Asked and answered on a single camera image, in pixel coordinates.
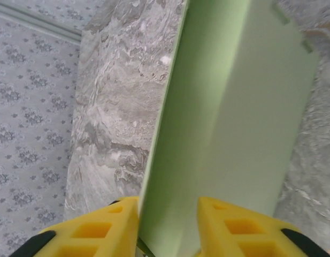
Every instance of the green panel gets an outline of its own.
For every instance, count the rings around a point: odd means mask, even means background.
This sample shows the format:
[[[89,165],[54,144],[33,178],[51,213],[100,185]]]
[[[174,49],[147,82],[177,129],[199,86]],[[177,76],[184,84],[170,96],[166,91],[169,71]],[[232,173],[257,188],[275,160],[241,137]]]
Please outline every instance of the green panel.
[[[199,249],[212,196],[271,215],[318,55],[268,0],[191,0],[141,194],[156,257]]]

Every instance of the square hole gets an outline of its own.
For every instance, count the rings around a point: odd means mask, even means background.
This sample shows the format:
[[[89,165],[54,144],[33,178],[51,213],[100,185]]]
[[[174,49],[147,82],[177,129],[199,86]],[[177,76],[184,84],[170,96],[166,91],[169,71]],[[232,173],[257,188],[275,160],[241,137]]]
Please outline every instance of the square hole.
[[[111,223],[88,222],[81,225],[72,238],[104,238],[111,228]]]
[[[225,225],[231,234],[246,235],[246,234],[264,234],[264,230],[256,222],[246,219],[229,219],[224,220]]]
[[[244,241],[239,247],[245,257],[287,257],[273,241]]]
[[[94,257],[98,246],[62,246],[54,257]]]

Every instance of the gray marble wall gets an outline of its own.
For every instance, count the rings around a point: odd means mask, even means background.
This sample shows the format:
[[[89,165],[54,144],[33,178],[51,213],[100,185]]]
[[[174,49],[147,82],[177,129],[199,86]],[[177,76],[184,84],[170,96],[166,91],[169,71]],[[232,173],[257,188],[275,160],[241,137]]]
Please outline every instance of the gray marble wall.
[[[107,1],[83,31],[66,218],[139,193],[182,4]]]
[[[301,29],[314,29],[330,22],[330,0],[277,0]]]

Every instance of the gray patterned wallpaper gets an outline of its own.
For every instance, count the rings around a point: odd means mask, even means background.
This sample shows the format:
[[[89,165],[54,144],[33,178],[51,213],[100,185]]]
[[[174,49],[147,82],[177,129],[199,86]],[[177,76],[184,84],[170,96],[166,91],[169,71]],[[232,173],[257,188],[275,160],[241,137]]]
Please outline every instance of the gray patterned wallpaper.
[[[32,11],[83,29],[105,0],[10,0]]]
[[[0,257],[63,219],[78,55],[0,18]]]

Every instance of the black rubber pad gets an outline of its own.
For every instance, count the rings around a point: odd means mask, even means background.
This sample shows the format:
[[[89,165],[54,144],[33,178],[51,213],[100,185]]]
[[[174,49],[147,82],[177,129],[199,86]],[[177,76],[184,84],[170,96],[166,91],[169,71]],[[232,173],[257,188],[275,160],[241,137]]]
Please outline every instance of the black rubber pad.
[[[291,229],[282,229],[281,232],[299,247],[308,257],[330,257],[330,255],[320,248],[315,242],[313,242],[307,236],[291,230]]]
[[[117,203],[117,202],[119,202],[119,201],[113,201],[111,204],[109,204],[109,205],[113,205],[114,203]]]
[[[33,257],[55,236],[56,232],[53,230],[33,236],[10,255],[10,257]]]

